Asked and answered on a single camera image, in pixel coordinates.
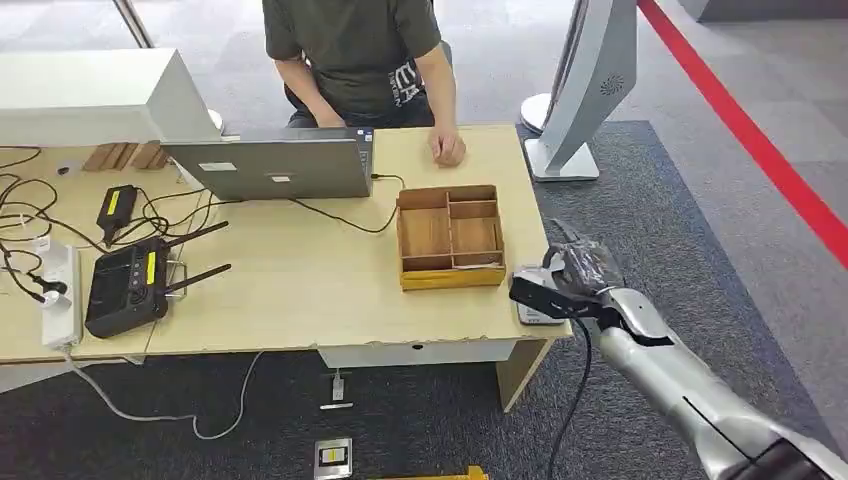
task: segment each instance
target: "dark gray carpet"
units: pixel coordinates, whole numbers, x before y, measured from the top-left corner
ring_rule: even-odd
[[[543,215],[602,238],[632,285],[739,394],[832,446],[650,125],[607,123],[593,150],[601,179],[538,185]],[[67,374],[0,396],[0,479],[308,479],[313,442],[335,436],[354,439],[355,478],[457,474],[468,464],[482,465],[492,479],[542,478],[539,467],[582,369],[582,346],[582,339],[559,342],[507,416],[491,364],[360,369],[348,382],[356,407],[323,413],[318,404],[329,378],[321,377],[319,356],[266,354],[241,425],[212,442],[196,440],[187,422],[116,418]],[[250,358],[87,370],[126,410],[198,412],[211,433],[232,421]],[[598,361],[563,450],[558,478],[702,478],[686,447]]]

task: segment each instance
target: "floor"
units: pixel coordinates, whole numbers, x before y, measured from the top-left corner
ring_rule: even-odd
[[[569,10],[545,0],[436,1],[463,123],[513,122],[550,88]],[[660,6],[730,92],[848,221],[848,21],[699,25]],[[180,49],[231,131],[291,109],[264,55],[258,0],[137,0],[158,45]],[[639,82],[611,120],[648,120],[836,442],[848,451],[848,274],[639,20]],[[111,2],[0,0],[0,51],[132,48]]]

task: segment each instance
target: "red stripe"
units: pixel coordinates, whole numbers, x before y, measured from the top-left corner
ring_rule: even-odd
[[[828,250],[848,268],[848,228],[792,168],[786,157],[742,110],[724,85],[698,56],[683,34],[671,23],[654,0],[639,0],[639,7],[666,47],[689,75],[692,83],[715,110],[727,128],[795,211],[818,235]]]

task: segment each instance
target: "desk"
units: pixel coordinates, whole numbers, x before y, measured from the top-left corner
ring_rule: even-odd
[[[548,242],[514,127],[463,128],[468,157],[455,169],[433,163],[427,133],[427,129],[378,131],[374,171],[400,175],[408,188],[496,185],[508,268],[540,262]],[[86,190],[83,184],[97,191],[81,193],[67,208],[84,199],[100,204],[108,183],[99,175],[80,175],[78,191]],[[143,174],[133,175],[122,176],[121,182],[147,188],[148,183],[141,183],[147,180]],[[173,177],[169,179],[168,185],[157,185],[156,194],[166,187],[174,190]],[[375,182],[371,198],[308,203],[361,225],[380,226],[391,214],[400,189],[398,181],[385,179]],[[511,353],[508,350],[497,364],[501,402],[508,411],[554,339],[571,335],[569,325],[521,325],[506,282],[498,288],[402,292],[393,226],[369,235],[285,201],[224,205],[212,213],[215,221],[228,220],[230,226],[186,244],[181,259],[191,274],[222,263],[232,263],[233,269],[189,287],[188,296],[152,332],[146,327],[105,341],[87,335],[74,356],[314,349],[333,354],[345,349],[361,353],[414,348],[418,353],[405,363],[417,363],[416,358],[426,357],[431,349],[436,357],[449,350],[449,357],[461,358],[464,349],[509,345]],[[94,234],[93,217],[78,212],[66,219]],[[91,261],[84,264],[83,277],[89,279]],[[31,311],[25,297],[18,297],[20,311]],[[29,345],[30,358],[50,358],[40,346],[34,349],[40,322],[31,323],[29,340],[14,343]],[[0,340],[0,361],[23,356],[20,350],[26,349],[16,351],[6,343],[13,342]],[[427,357],[420,363],[432,360]]]
[[[141,172],[131,168],[122,172],[80,171],[79,168],[91,152],[92,148],[84,147],[45,149],[31,162],[2,170],[0,173],[13,173],[24,178],[40,178],[49,182],[59,194],[59,202],[49,210],[49,215],[79,229],[93,240],[103,238],[103,231],[94,222],[100,211],[103,196],[109,187],[131,183],[144,188],[151,198],[190,190],[188,186],[178,183],[179,175],[175,168],[167,168],[159,172]],[[0,165],[15,159],[26,158],[28,155],[28,151],[0,150]],[[62,166],[69,167],[70,172],[59,175],[57,169]],[[10,181],[9,178],[0,178],[0,190],[9,185]],[[185,217],[196,208],[197,197],[194,195],[163,200],[157,202],[156,207],[163,216],[176,220]],[[27,201],[36,205],[46,205],[51,198],[52,193],[47,187],[28,184],[15,190],[9,196],[9,201]],[[136,215],[140,214],[143,204],[144,201],[139,195],[136,201]],[[3,210],[4,214],[17,212],[33,213],[30,208],[18,208],[14,205]],[[6,224],[9,221],[3,220],[0,223]],[[19,229],[5,229],[0,232],[0,236],[23,238],[37,235],[44,231],[45,225],[43,221],[34,220],[27,226],[29,235],[23,234]],[[188,226],[189,222],[186,222],[177,228],[187,229]],[[133,235],[137,234],[137,238],[150,231],[149,227],[141,227]],[[54,238],[66,244],[79,247],[86,245],[84,240],[58,225],[53,227],[51,235],[55,235]],[[6,246],[32,250],[29,243],[6,243]],[[80,250],[83,308],[88,301],[94,261],[99,255],[97,250],[88,246]],[[25,256],[15,255],[13,259],[14,264],[32,264],[32,260]],[[24,285],[31,285],[26,278],[21,278],[21,281]],[[36,362],[62,358],[56,352],[41,346],[41,310],[32,299],[20,293],[5,272],[0,272],[0,311],[3,317],[0,321],[0,362]],[[101,340],[84,332],[83,340],[74,348],[73,354],[81,359],[143,355],[152,330],[151,324],[108,340]]]

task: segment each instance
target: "dark green t-shirt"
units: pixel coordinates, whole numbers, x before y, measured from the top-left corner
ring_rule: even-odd
[[[268,55],[303,52],[337,111],[385,114],[424,91],[413,61],[441,41],[430,0],[263,0]]]

